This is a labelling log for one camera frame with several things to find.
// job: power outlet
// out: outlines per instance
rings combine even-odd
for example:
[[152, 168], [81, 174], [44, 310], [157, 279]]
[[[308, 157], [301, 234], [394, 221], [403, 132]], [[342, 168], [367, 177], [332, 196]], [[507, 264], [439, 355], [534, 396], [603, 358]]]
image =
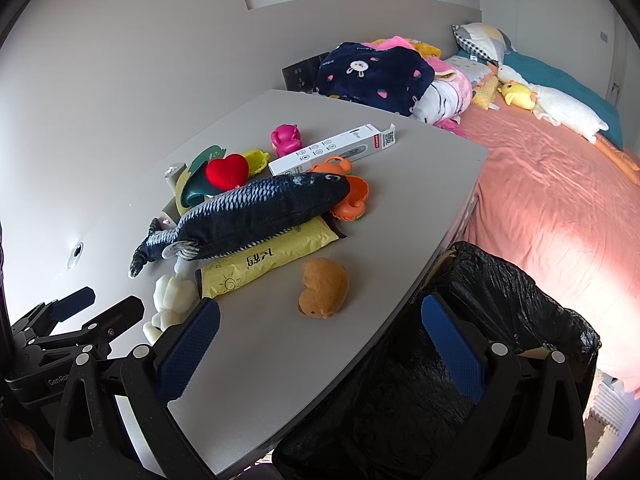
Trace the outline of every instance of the power outlet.
[[291, 66], [282, 69], [287, 90], [292, 92], [311, 92], [314, 81], [320, 70], [322, 60], [329, 55], [328, 52], [319, 56], [310, 57]]

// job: yellow duck plush toy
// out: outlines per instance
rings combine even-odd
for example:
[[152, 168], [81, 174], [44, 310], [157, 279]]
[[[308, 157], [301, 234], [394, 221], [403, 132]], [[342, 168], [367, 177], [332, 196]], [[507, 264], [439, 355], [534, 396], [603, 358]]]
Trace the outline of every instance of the yellow duck plush toy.
[[537, 92], [532, 92], [522, 83], [516, 83], [515, 81], [505, 83], [502, 88], [498, 88], [498, 92], [504, 97], [507, 106], [514, 104], [518, 108], [524, 108], [525, 110], [533, 110], [538, 97]]

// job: thermometer box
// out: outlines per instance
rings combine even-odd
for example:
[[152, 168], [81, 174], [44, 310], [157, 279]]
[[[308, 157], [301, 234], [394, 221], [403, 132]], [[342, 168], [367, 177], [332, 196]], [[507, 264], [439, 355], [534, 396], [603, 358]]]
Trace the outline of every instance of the thermometer box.
[[351, 161], [358, 160], [363, 156], [384, 150], [395, 142], [396, 126], [394, 124], [384, 132], [372, 124], [365, 124], [277, 158], [269, 163], [269, 169], [273, 175], [305, 173], [330, 156], [341, 156]]

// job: pink bed sheet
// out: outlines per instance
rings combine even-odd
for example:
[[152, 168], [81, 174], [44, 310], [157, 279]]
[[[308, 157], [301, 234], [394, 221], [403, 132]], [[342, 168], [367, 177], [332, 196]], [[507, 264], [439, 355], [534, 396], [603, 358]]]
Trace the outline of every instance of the pink bed sheet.
[[598, 368], [640, 392], [640, 187], [565, 126], [497, 104], [462, 114], [468, 138], [491, 149], [465, 239], [587, 319]]

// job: qr code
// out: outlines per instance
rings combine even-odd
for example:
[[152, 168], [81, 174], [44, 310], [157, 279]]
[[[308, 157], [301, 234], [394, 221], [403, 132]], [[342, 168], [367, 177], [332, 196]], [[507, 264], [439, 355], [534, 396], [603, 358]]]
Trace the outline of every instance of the qr code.
[[384, 134], [382, 136], [382, 149], [384, 150], [387, 146], [391, 146], [396, 142], [396, 132], [389, 132], [388, 134]]

